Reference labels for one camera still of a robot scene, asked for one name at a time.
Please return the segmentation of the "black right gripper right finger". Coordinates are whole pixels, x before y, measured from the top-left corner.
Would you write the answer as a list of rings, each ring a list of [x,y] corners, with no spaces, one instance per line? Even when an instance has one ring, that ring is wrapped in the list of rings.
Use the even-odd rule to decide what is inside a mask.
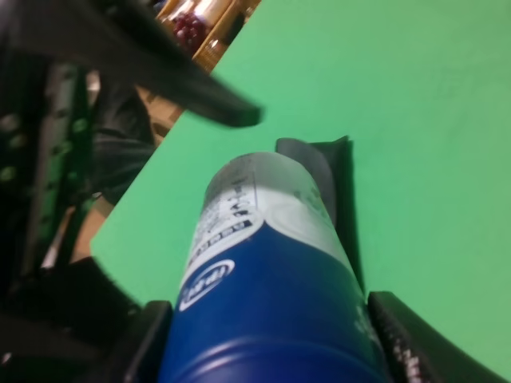
[[[368,310],[395,382],[506,381],[456,347],[395,294],[371,292]]]

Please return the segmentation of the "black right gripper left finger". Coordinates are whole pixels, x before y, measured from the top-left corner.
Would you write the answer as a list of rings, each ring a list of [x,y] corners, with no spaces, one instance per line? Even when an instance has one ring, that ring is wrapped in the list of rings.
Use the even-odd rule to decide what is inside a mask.
[[[120,382],[156,382],[173,315],[169,301],[151,301],[123,340]]]

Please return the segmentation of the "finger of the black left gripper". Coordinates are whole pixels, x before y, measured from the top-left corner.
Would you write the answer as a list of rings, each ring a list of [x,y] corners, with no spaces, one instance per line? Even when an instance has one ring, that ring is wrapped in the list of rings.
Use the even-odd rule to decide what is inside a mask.
[[[232,128],[257,125],[262,109],[186,56],[138,1],[3,1],[1,109],[40,90],[30,70],[54,62],[138,85]]]

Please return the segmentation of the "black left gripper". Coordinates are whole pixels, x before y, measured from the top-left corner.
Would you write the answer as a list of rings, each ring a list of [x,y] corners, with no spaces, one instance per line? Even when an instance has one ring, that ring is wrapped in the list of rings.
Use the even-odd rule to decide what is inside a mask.
[[[91,257],[44,269],[1,300],[1,380],[72,382],[141,310]]]

